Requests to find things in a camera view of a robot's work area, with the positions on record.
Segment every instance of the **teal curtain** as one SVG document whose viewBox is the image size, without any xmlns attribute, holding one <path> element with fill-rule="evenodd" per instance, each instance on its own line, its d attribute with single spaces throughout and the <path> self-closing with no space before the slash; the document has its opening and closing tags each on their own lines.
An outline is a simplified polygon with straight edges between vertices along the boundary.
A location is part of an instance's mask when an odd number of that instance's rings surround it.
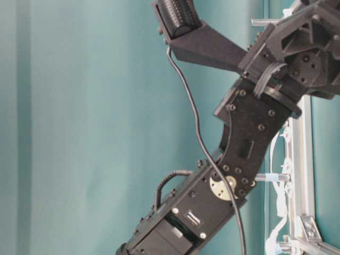
<svg viewBox="0 0 340 255">
<path fill-rule="evenodd" d="M 114 254 L 159 180 L 203 157 L 149 2 L 2 2 L 0 254 Z M 262 0 L 196 6 L 243 48 L 258 31 L 251 18 L 264 13 Z M 212 112 L 237 75 L 180 67 L 213 151 L 222 123 Z M 264 252 L 263 197 L 259 184 L 241 210 L 249 254 Z M 210 253 L 240 254 L 235 219 L 202 251 Z"/>
</svg>

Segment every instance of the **circular flange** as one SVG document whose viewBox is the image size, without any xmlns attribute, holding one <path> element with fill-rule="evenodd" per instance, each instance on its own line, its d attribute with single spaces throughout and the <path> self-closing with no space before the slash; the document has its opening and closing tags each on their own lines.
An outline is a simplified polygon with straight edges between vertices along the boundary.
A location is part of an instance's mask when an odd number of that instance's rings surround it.
<svg viewBox="0 0 340 255">
<path fill-rule="evenodd" d="M 236 179 L 232 176 L 227 176 L 225 178 L 229 182 L 229 185 L 232 188 L 233 193 L 235 194 L 235 188 L 237 184 Z M 227 187 L 224 185 L 222 180 L 219 182 L 215 182 L 213 178 L 210 178 L 210 188 L 214 195 L 217 196 L 218 198 L 225 201 L 231 200 L 229 193 L 227 191 Z"/>
</svg>

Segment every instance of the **metal bracket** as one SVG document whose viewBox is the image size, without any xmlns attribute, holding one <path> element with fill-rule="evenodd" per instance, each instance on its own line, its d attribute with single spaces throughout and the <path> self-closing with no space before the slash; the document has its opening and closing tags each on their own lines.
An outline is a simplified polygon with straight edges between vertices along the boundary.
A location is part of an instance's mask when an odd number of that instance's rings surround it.
<svg viewBox="0 0 340 255">
<path fill-rule="evenodd" d="M 297 218 L 303 230 L 303 238 L 308 243 L 321 243 L 322 238 L 314 218 L 311 216 L 300 216 Z"/>
</svg>

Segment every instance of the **metal rod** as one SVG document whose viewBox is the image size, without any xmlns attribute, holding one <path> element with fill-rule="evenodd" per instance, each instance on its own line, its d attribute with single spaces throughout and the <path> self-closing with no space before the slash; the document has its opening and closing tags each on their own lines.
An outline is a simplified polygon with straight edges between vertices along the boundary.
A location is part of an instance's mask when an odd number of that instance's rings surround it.
<svg viewBox="0 0 340 255">
<path fill-rule="evenodd" d="M 251 25 L 253 27 L 266 27 L 269 24 L 277 24 L 281 19 L 252 19 Z"/>
<path fill-rule="evenodd" d="M 255 181 L 257 182 L 273 182 L 272 176 L 275 175 L 277 180 L 275 182 L 289 182 L 291 180 L 291 176 L 289 174 L 257 174 L 255 177 Z"/>
</svg>

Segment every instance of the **screw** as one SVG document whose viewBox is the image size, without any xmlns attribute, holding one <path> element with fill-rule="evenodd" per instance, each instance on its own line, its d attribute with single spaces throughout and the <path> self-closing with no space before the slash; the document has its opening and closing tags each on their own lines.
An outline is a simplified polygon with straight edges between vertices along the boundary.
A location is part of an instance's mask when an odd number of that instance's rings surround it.
<svg viewBox="0 0 340 255">
<path fill-rule="evenodd" d="M 191 191 L 189 191 L 189 196 L 191 198 L 194 198 L 194 197 L 196 197 L 196 193 L 193 190 L 191 190 Z"/>
<path fill-rule="evenodd" d="M 259 129 L 260 131 L 263 131 L 263 130 L 266 129 L 266 127 L 265 127 L 263 124 L 260 124 L 260 125 L 258 126 L 258 129 Z"/>
<path fill-rule="evenodd" d="M 233 105 L 233 104 L 229 105 L 229 110 L 231 111 L 236 110 L 236 105 Z"/>
<path fill-rule="evenodd" d="M 240 189 L 239 190 L 239 195 L 242 196 L 242 197 L 245 196 L 245 190 Z"/>
<path fill-rule="evenodd" d="M 203 161 L 201 161 L 201 160 L 198 161 L 198 162 L 197 162 L 197 166 L 198 166 L 198 167 L 202 167 L 202 166 L 203 166 Z"/>
<path fill-rule="evenodd" d="M 179 214 L 180 211 L 179 211 L 178 208 L 175 207 L 175 208 L 172 209 L 172 212 L 173 212 L 174 214 Z"/>
<path fill-rule="evenodd" d="M 315 15 L 313 15 L 312 19 L 315 20 L 315 21 L 320 21 L 320 16 L 315 14 Z"/>
<path fill-rule="evenodd" d="M 274 117 L 276 115 L 276 112 L 274 110 L 269 110 L 268 115 L 270 117 Z"/>
<path fill-rule="evenodd" d="M 204 233 L 204 232 L 202 232 L 202 233 L 200 234 L 200 238 L 201 238 L 201 239 L 205 239 L 205 238 L 207 238 L 207 234 L 206 234 L 206 233 Z"/>
<path fill-rule="evenodd" d="M 162 35 L 162 34 L 163 34 L 163 30 L 162 30 L 161 27 L 158 27 L 158 28 L 157 28 L 157 31 L 158 31 L 159 35 Z"/>
<path fill-rule="evenodd" d="M 305 55 L 302 60 L 305 62 L 305 63 L 308 63 L 309 60 L 310 60 L 310 57 L 308 55 Z"/>
<path fill-rule="evenodd" d="M 314 238 L 315 237 L 315 233 L 313 231 L 308 231 L 308 237 L 309 238 Z"/>
<path fill-rule="evenodd" d="M 247 94 L 247 92 L 246 92 L 244 89 L 242 89 L 242 90 L 240 91 L 240 96 L 241 96 L 241 97 L 244 97 L 246 94 Z"/>
<path fill-rule="evenodd" d="M 242 174 L 242 169 L 240 169 L 239 167 L 235 168 L 235 173 Z"/>
<path fill-rule="evenodd" d="M 308 222 L 305 222 L 304 227 L 307 228 L 307 229 L 311 229 L 312 225 L 310 225 Z"/>
<path fill-rule="evenodd" d="M 242 183 L 243 183 L 243 184 L 248 184 L 248 183 L 249 183 L 249 180 L 248 180 L 247 178 L 244 177 L 244 178 L 242 178 Z"/>
<path fill-rule="evenodd" d="M 223 166 L 223 170 L 226 171 L 226 172 L 228 172 L 228 171 L 230 170 L 230 167 L 229 167 L 228 165 L 224 165 L 224 166 Z"/>
</svg>

